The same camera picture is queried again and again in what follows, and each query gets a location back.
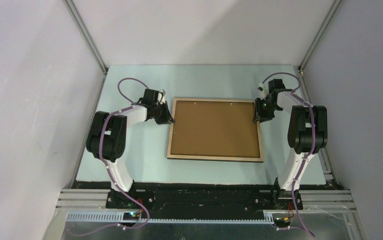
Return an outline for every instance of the metal bracket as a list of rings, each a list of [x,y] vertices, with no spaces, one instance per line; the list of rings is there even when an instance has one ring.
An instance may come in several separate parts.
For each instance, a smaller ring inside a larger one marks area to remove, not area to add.
[[[342,0],[334,0],[334,2],[331,4],[331,7],[328,10],[327,15],[325,16],[324,20],[322,21],[321,26],[319,27],[318,31],[316,32],[315,37],[313,38],[308,50],[306,51],[302,62],[300,63],[299,67],[302,71],[305,70],[305,67],[308,64],[308,61],[311,58],[312,53],[314,52],[318,43],[320,42],[321,37],[326,32],[327,27],[330,25],[330,22],[332,21],[334,15],[336,14],[337,10],[339,9],[341,3],[342,3]]]
[[[106,208],[109,189],[63,189],[60,192],[56,209],[67,211],[105,211],[105,212],[131,212],[130,209]],[[354,200],[349,190],[299,190],[302,199],[300,213],[356,213]],[[264,213],[288,213],[285,209],[264,210]]]
[[[80,13],[78,12],[78,9],[74,3],[73,0],[63,0],[63,2],[66,5],[66,8],[69,11],[69,14],[71,14],[71,17],[73,21],[75,22],[76,27],[78,28],[79,32],[81,33],[82,37],[84,38],[85,44],[87,44],[88,49],[90,49],[91,54],[93,55],[94,59],[96,60],[97,64],[100,67],[100,70],[103,74],[106,74],[108,72],[108,67],[106,66],[105,62],[103,61],[102,55],[100,54],[95,41],[92,38],[92,35],[90,34],[89,30],[86,27],[86,24],[83,21],[83,18],[81,17]]]
[[[365,235],[364,230],[360,222],[360,218],[356,213],[343,213],[344,224],[347,228],[347,234],[349,235],[350,240],[366,240],[367,236]]]

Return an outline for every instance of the transparent acrylic panel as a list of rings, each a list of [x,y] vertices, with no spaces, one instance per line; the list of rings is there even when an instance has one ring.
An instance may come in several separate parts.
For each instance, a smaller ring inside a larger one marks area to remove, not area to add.
[[[349,240],[348,227],[344,217],[339,214],[302,214],[302,219],[317,239]],[[293,220],[292,226],[301,227],[299,219]],[[100,227],[113,223],[104,222],[67,222],[62,240],[309,240],[309,234],[300,229],[281,230],[269,224],[216,224],[216,223],[149,223],[143,228],[123,230],[122,227],[110,226],[85,236]]]

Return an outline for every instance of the red wire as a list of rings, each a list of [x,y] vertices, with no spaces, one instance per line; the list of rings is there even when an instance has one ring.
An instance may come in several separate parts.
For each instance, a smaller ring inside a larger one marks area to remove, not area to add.
[[[143,200],[142,200],[141,198],[137,199],[137,201],[138,201],[139,203],[143,204]]]
[[[295,213],[293,212],[293,207],[291,203],[288,204],[288,208],[291,210],[291,213],[293,214],[290,218],[293,218],[295,216]]]
[[[290,203],[287,204],[287,216],[290,218]]]

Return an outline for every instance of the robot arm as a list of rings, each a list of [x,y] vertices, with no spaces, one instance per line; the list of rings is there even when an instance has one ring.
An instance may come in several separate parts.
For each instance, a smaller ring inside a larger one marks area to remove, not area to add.
[[[268,83],[268,89],[263,84],[259,85],[258,89],[261,95],[255,100],[254,122],[262,123],[272,120],[276,110],[284,110],[290,114],[287,134],[290,152],[274,187],[278,188],[276,191],[278,194],[290,192],[295,181],[294,189],[298,190],[309,161],[327,144],[327,109],[324,106],[313,106],[305,102],[291,89],[286,89],[281,79],[271,80]],[[315,124],[315,148],[311,154],[307,154],[311,151],[313,143],[309,108],[312,108]]]
[[[174,123],[168,105],[165,101],[165,91],[146,89],[142,98],[136,104],[119,111],[119,114],[112,116],[107,124],[102,144],[102,155],[106,161],[115,183],[125,192],[128,192],[133,184],[122,157],[126,147],[127,128],[149,119],[154,119],[158,125]],[[109,116],[108,112],[98,111],[94,115],[90,132],[87,137],[86,149],[95,158],[99,159],[99,144],[103,130],[103,124]],[[111,188],[119,191],[114,182]]]

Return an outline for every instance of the white wall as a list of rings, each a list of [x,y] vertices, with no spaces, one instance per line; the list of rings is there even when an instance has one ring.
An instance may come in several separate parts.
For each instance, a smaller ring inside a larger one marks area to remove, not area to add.
[[[101,79],[61,0],[0,1],[0,239],[43,237]]]
[[[328,109],[334,173],[369,239],[383,239],[383,1],[344,1],[304,72]]]
[[[299,65],[333,0],[76,0],[109,65]]]

